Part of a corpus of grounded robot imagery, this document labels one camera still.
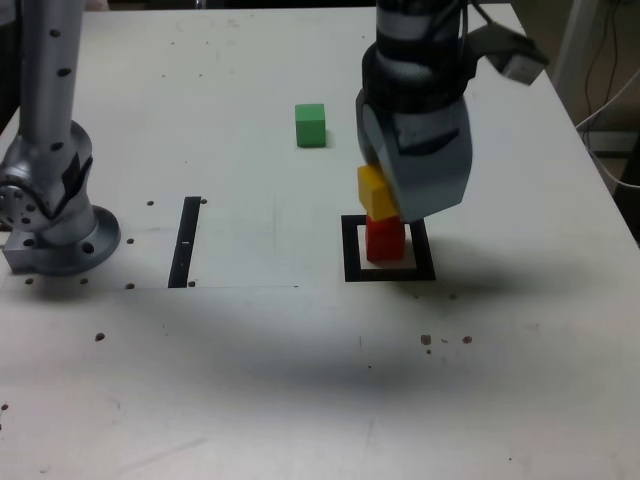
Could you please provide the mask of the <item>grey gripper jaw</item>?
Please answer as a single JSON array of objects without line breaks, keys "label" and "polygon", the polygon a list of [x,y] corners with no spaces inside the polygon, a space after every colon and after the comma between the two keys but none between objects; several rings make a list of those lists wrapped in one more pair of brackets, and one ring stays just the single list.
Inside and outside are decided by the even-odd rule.
[{"label": "grey gripper jaw", "polygon": [[473,158],[466,102],[424,114],[372,110],[372,148],[405,221],[458,205]]},{"label": "grey gripper jaw", "polygon": [[367,165],[379,166],[375,140],[378,137],[379,122],[375,110],[369,105],[365,93],[356,97],[357,138],[361,154]]}]

